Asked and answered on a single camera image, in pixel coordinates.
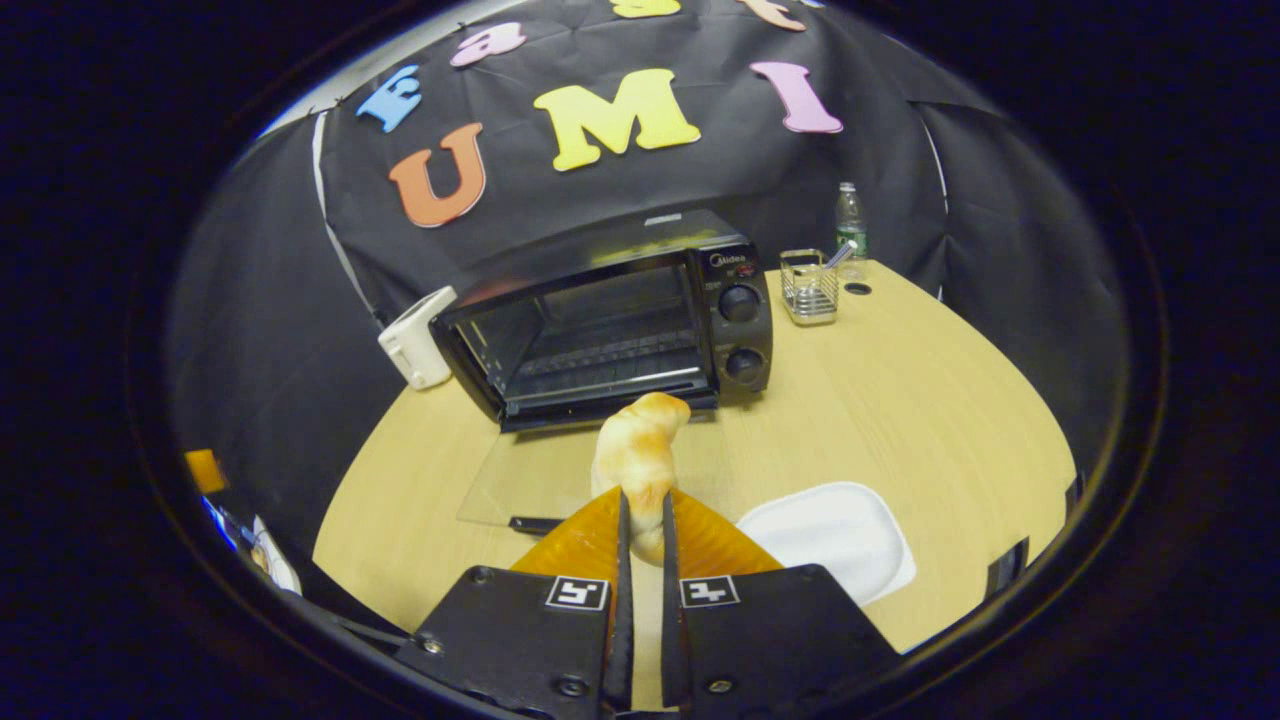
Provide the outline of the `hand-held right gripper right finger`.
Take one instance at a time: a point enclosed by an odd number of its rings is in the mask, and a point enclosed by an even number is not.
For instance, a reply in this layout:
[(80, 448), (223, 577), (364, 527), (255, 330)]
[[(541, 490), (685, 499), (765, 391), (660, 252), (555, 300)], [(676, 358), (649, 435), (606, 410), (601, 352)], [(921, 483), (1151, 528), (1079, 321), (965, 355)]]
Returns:
[(822, 565), (783, 568), (678, 489), (663, 514), (666, 706), (808, 714), (899, 666), (899, 652)]

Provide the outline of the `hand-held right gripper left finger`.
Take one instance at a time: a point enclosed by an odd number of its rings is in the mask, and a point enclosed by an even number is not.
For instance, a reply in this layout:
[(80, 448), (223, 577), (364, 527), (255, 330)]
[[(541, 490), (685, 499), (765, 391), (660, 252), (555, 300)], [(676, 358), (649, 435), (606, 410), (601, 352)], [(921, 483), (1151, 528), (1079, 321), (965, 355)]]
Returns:
[(616, 720), (632, 707), (630, 509), (593, 498), (512, 568), (470, 568), (396, 659), (493, 708)]

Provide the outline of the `golden croissant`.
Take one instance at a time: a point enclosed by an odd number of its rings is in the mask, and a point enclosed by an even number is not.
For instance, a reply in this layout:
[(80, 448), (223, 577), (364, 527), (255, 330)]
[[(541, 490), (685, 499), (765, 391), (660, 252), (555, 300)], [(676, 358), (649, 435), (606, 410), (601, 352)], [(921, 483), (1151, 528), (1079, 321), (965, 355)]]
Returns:
[(664, 506), (677, 478), (672, 443), (690, 416), (685, 400), (650, 392), (609, 416), (596, 437), (591, 497), (622, 491), (628, 501), (630, 550), (652, 566), (666, 559)]

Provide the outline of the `black electric oven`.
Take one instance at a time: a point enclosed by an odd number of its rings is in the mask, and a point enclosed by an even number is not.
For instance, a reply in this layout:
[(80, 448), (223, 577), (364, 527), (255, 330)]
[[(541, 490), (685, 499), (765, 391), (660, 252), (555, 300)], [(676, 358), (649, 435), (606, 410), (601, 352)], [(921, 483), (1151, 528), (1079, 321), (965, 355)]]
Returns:
[(462, 521), (543, 534), (590, 495), (548, 468), (641, 395), (713, 418), (760, 393), (772, 369), (771, 293), (756, 246), (707, 209), (600, 223), (486, 260), (430, 332), (499, 430)]

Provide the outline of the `blue lit object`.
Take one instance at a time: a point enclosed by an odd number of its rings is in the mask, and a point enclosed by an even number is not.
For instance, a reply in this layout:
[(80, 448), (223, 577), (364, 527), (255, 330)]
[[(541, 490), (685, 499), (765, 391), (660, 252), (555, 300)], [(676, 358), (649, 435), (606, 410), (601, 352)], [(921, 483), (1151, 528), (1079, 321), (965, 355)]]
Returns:
[(212, 523), (224, 541), (233, 551), (239, 552), (251, 550), (253, 544), (252, 533), (246, 534), (244, 528), (221, 506), (211, 502), (209, 497), (202, 497), (201, 503), (212, 519)]

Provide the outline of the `white object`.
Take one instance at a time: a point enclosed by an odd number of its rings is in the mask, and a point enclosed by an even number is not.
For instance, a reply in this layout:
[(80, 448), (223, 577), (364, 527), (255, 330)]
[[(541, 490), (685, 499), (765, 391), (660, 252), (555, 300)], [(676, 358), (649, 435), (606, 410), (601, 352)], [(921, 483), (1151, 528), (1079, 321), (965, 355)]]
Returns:
[(303, 593), (298, 573), (257, 515), (251, 527), (250, 557), (278, 588), (298, 596)]

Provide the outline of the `white plate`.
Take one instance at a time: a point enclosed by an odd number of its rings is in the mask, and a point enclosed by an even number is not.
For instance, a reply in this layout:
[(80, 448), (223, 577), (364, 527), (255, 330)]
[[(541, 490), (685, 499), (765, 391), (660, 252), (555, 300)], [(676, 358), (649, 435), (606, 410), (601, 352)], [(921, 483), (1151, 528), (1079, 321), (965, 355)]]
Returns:
[(860, 606), (916, 577), (897, 518), (864, 484), (836, 482), (787, 495), (748, 511), (736, 527), (786, 568), (823, 566)]

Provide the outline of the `white toaster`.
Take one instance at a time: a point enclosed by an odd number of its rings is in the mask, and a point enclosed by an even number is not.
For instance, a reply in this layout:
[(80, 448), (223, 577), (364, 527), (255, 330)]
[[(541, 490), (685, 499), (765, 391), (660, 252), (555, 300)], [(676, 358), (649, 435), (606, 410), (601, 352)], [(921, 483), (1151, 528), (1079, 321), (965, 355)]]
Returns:
[(454, 287), (445, 284), (412, 304), (378, 336), (384, 354), (411, 389), (429, 389), (452, 375), (436, 347), (430, 323), (456, 299)]

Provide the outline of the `clear plastic water bottle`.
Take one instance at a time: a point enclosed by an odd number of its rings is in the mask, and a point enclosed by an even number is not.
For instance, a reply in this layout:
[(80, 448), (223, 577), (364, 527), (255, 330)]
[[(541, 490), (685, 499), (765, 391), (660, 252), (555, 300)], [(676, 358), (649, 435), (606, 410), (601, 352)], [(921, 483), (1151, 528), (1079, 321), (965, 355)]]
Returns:
[(865, 260), (869, 254), (864, 206), (852, 182), (838, 183), (836, 208), (837, 250), (847, 261)]

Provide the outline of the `black table edge bracket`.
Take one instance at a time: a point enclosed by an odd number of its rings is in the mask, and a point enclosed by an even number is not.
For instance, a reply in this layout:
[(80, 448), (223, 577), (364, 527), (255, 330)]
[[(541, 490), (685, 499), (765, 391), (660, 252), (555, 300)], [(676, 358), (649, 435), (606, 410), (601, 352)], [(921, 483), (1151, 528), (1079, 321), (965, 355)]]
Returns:
[(1025, 573), (1029, 565), (1029, 548), (1030, 538), (1023, 537), (989, 564), (984, 601), (1005, 592)]

